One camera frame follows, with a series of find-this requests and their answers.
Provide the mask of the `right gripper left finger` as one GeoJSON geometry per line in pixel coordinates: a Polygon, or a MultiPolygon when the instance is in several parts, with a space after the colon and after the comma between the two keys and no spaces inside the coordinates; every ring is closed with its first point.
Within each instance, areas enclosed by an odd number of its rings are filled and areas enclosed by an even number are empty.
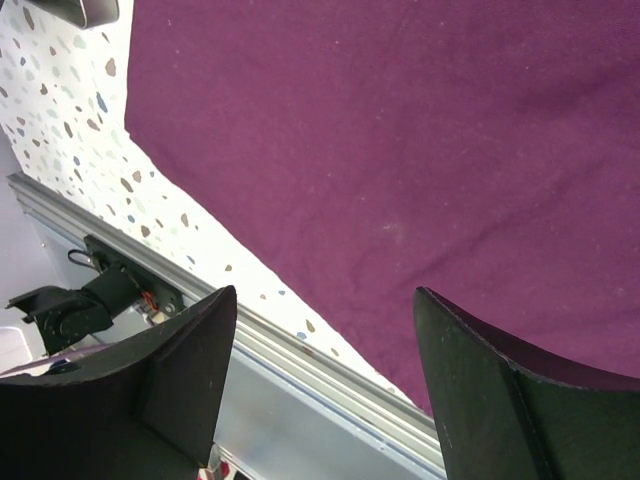
{"type": "Polygon", "coordinates": [[[2,467],[205,467],[236,320],[226,286],[53,372],[3,378],[2,467]]]}

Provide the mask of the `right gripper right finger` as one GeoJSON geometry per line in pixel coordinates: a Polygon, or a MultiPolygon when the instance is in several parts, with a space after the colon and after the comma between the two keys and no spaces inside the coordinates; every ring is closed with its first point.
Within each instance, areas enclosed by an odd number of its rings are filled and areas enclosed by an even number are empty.
{"type": "Polygon", "coordinates": [[[638,379],[546,351],[428,288],[414,321],[448,478],[638,478],[638,379]]]}

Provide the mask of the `metal instrument tray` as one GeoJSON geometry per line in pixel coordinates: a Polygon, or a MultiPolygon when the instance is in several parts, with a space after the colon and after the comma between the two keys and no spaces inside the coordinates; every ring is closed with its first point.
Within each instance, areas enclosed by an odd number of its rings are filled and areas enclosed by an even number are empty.
{"type": "Polygon", "coordinates": [[[118,0],[31,0],[31,3],[81,30],[114,23],[120,17],[118,0]]]}

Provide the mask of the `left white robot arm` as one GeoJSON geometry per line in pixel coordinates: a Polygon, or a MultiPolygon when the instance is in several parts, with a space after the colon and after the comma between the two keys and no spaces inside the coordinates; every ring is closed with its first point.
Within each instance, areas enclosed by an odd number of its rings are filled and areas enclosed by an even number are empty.
{"type": "Polygon", "coordinates": [[[23,312],[25,323],[37,326],[46,353],[53,355],[111,328],[142,296],[135,278],[116,264],[79,289],[39,287],[11,299],[8,306],[23,312]]]}

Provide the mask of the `purple cloth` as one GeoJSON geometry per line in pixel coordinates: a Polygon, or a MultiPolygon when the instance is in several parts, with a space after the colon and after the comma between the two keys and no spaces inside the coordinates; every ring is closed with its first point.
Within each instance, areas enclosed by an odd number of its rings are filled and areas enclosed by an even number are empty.
{"type": "Polygon", "coordinates": [[[639,372],[635,1],[138,1],[125,123],[422,408],[420,286],[639,372]]]}

